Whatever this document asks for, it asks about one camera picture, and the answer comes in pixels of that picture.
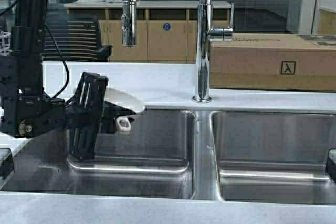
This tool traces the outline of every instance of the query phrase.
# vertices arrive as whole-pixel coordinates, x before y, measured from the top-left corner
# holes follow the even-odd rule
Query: black robotic arm
[[[44,49],[48,0],[18,0],[9,56],[0,56],[0,131],[36,137],[54,129],[70,130],[70,153],[79,160],[94,158],[101,128],[115,124],[120,109],[104,103],[108,78],[83,73],[67,102],[44,91],[41,53]]]

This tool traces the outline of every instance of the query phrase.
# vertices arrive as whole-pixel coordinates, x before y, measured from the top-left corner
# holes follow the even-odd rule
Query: pull-down faucet
[[[137,43],[136,39],[136,11],[138,0],[122,0],[123,14],[122,42],[124,46],[133,47]],[[232,41],[233,38],[233,17],[234,4],[231,7],[230,24],[228,27],[213,27],[212,0],[199,0],[197,15],[197,50],[195,64],[195,93],[193,100],[196,102],[209,102],[209,54],[210,43],[212,41]]]

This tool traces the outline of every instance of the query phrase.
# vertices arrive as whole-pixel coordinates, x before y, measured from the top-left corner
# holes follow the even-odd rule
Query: black chair
[[[67,61],[107,62],[112,46],[101,44],[100,26],[93,15],[50,15],[46,24]],[[60,61],[55,44],[46,32],[43,60]]]

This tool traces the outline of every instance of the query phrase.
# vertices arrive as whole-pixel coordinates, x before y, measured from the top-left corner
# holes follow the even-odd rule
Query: sink basin
[[[217,112],[212,125],[225,200],[336,204],[334,115]]]
[[[99,134],[94,160],[68,156],[66,133],[32,139],[14,159],[5,191],[189,199],[194,116],[147,110],[130,135]]]

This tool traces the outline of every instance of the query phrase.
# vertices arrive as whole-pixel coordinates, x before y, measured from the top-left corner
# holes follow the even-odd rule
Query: printed logo on box
[[[296,61],[283,61],[281,63],[281,74],[295,74]]]

